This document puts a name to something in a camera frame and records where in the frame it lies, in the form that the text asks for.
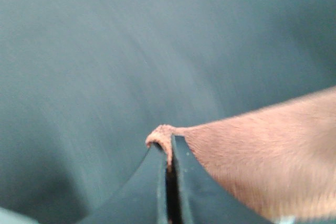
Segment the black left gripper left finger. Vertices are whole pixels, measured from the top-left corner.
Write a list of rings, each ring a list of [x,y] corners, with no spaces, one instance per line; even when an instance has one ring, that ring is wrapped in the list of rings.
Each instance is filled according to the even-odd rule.
[[[161,147],[151,145],[129,180],[80,223],[168,223],[165,162]]]

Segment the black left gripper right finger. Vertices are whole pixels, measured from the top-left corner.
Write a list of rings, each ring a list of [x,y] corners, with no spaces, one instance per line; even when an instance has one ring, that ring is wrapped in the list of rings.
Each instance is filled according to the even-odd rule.
[[[172,136],[173,170],[183,223],[271,223],[240,203],[199,163],[182,136]]]

